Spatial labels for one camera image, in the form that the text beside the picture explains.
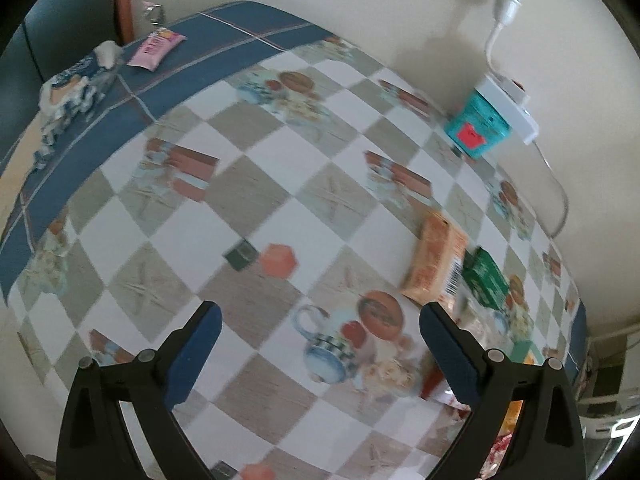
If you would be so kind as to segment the red snack packet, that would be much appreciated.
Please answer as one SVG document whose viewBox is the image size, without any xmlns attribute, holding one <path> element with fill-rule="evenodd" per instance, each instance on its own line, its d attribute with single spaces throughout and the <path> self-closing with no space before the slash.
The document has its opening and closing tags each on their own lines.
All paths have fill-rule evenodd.
<svg viewBox="0 0 640 480">
<path fill-rule="evenodd" d="M 420 397 L 424 400 L 432 400 L 440 404 L 454 406 L 457 398 L 449 387 L 444 374 L 438 366 L 435 366 L 424 378 Z"/>
</svg>

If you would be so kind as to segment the beige white snack packet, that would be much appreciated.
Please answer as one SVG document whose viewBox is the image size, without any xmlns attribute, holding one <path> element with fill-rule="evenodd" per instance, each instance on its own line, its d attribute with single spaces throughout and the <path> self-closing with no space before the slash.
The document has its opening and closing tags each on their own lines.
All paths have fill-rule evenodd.
<svg viewBox="0 0 640 480">
<path fill-rule="evenodd" d="M 499 334 L 469 304 L 465 304 L 461 308 L 457 326 L 469 332 L 485 350 L 500 347 Z"/>
</svg>

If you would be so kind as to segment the dark green snack packet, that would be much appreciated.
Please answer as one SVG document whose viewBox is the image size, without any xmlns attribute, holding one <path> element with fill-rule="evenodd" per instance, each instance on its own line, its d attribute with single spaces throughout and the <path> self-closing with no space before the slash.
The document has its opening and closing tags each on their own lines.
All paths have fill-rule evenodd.
<svg viewBox="0 0 640 480">
<path fill-rule="evenodd" d="M 473 297 L 483 307 L 503 310 L 509 285 L 494 259 L 483 247 L 466 252 L 463 259 L 462 278 Z"/>
</svg>

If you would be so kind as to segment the orange biscuit packet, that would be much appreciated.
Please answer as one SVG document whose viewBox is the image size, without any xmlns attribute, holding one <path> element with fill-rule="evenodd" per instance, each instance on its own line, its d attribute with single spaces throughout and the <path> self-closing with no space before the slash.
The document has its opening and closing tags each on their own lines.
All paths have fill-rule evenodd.
<svg viewBox="0 0 640 480">
<path fill-rule="evenodd" d="M 435 301 L 454 318 L 466 246 L 465 232 L 440 212 L 430 210 L 401 293 L 420 306 Z"/>
</svg>

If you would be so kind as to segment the teal box red label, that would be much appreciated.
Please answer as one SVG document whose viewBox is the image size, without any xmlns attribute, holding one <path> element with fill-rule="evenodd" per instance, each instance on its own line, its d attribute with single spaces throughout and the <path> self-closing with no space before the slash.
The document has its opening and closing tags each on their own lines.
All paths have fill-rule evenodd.
<svg viewBox="0 0 640 480">
<path fill-rule="evenodd" d="M 474 90 L 464 107 L 446 123 L 444 131 L 472 159 L 478 159 L 506 140 L 511 127 L 485 98 Z"/>
</svg>

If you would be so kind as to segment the checkered patterned tablecloth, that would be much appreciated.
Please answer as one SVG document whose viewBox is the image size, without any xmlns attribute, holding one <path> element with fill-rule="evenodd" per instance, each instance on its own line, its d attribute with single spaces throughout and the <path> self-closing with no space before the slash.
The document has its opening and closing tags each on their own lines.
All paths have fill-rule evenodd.
<svg viewBox="0 0 640 480">
<path fill-rule="evenodd" d="M 506 350 L 567 364 L 586 312 L 523 197 L 383 91 L 401 79 L 347 41 L 257 2 L 175 24 L 154 72 L 123 67 L 18 196 L 1 287 L 44 405 L 80 359 L 158 346 L 204 300 L 224 327 L 176 416 L 208 466 L 281 479 L 421 479 L 462 426 L 419 396 L 426 347 L 400 286 L 413 192 L 508 280 Z"/>
</svg>

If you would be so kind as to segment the white power strip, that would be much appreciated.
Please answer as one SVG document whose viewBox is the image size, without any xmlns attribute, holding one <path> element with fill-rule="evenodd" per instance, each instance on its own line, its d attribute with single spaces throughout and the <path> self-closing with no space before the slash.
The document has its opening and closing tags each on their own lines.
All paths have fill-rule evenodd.
<svg viewBox="0 0 640 480">
<path fill-rule="evenodd" d="M 532 144 L 539 126 L 527 109 L 529 95 L 513 79 L 487 73 L 475 90 L 498 112 L 525 145 Z"/>
</svg>

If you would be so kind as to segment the blue white crumpled wrapper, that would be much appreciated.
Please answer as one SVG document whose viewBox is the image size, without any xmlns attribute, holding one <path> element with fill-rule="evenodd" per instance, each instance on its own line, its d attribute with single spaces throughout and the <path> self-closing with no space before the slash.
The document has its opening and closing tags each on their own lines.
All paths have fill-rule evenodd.
<svg viewBox="0 0 640 480">
<path fill-rule="evenodd" d="M 34 153 L 34 170 L 47 167 L 58 137 L 78 115 L 90 117 L 122 66 L 124 49 L 105 40 L 74 65 L 48 79 L 40 88 L 41 139 Z"/>
</svg>

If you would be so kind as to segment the pink candy packet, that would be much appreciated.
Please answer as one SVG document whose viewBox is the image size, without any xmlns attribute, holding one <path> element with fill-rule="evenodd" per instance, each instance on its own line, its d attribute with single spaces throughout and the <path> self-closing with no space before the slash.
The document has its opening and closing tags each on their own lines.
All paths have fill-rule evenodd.
<svg viewBox="0 0 640 480">
<path fill-rule="evenodd" d="M 183 34 L 166 27 L 158 28 L 145 38 L 127 65 L 154 72 L 163 59 L 183 41 L 186 41 Z"/>
</svg>

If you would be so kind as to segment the small silver candy wrapper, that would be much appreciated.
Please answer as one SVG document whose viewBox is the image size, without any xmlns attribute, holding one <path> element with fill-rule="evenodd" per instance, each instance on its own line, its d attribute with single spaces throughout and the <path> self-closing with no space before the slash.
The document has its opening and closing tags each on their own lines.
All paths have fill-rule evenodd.
<svg viewBox="0 0 640 480">
<path fill-rule="evenodd" d="M 166 22 L 164 7 L 156 2 L 142 1 L 142 15 L 154 27 L 163 27 Z"/>
</svg>

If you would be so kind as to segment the white wall plug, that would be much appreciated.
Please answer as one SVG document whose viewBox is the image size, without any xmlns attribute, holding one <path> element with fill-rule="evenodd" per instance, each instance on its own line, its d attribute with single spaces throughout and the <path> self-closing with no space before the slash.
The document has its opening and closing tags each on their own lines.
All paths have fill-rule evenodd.
<svg viewBox="0 0 640 480">
<path fill-rule="evenodd" d="M 492 26 L 491 32 L 485 42 L 484 53 L 488 70 L 494 75 L 498 76 L 498 70 L 494 64 L 492 58 L 492 52 L 494 52 L 495 43 L 500 35 L 500 32 L 509 26 L 518 14 L 518 10 L 522 5 L 523 0 L 495 0 L 492 7 L 492 16 L 494 17 L 494 26 Z"/>
</svg>

